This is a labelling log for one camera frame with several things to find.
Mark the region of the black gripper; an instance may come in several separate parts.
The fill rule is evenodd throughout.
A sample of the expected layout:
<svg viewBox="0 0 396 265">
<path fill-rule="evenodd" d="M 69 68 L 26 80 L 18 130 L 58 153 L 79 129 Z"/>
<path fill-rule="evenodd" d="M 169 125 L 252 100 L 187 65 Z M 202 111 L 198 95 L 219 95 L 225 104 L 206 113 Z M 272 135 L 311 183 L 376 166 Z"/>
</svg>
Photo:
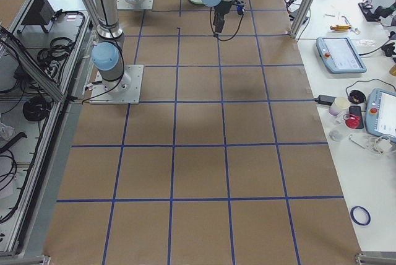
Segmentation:
<svg viewBox="0 0 396 265">
<path fill-rule="evenodd" d="M 214 33 L 222 33 L 225 24 L 224 15 L 228 14 L 231 10 L 234 0 L 223 1 L 221 0 L 218 5 L 215 6 L 215 15 L 213 20 Z"/>
</svg>

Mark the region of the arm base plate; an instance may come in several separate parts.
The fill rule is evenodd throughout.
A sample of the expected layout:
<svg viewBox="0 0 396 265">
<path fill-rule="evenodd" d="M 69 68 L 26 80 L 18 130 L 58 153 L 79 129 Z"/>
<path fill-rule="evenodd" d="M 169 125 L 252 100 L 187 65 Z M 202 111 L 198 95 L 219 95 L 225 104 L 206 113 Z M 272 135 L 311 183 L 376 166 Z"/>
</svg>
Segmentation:
<svg viewBox="0 0 396 265">
<path fill-rule="evenodd" d="M 153 0 L 117 0 L 119 11 L 143 11 L 153 8 Z"/>
<path fill-rule="evenodd" d="M 143 65 L 125 65 L 124 75 L 119 83 L 103 81 L 97 71 L 95 80 L 100 83 L 92 87 L 88 102 L 93 105 L 138 104 L 143 74 Z"/>
</svg>

